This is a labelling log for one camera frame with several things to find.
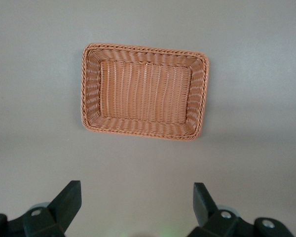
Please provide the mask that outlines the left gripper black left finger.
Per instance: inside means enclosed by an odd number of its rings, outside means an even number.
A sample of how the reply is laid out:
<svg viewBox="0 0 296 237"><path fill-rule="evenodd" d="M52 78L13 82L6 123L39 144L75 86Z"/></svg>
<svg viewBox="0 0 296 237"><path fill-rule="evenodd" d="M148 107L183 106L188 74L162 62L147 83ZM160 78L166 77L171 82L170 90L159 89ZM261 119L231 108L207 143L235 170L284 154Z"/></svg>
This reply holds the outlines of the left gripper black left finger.
<svg viewBox="0 0 296 237"><path fill-rule="evenodd" d="M81 208L81 182L70 181L48 204L37 204L8 220L0 213L0 237L64 237Z"/></svg>

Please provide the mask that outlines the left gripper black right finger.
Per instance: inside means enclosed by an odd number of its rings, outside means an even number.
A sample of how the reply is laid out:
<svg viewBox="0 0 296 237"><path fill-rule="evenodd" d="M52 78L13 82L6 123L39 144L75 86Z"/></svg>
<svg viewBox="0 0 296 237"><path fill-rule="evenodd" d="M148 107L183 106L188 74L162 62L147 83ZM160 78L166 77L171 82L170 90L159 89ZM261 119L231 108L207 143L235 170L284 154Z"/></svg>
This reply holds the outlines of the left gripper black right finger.
<svg viewBox="0 0 296 237"><path fill-rule="evenodd" d="M194 183L193 210L198 226L189 237L292 237L292 232L280 221L259 217L253 224L234 212L219 209L204 183Z"/></svg>

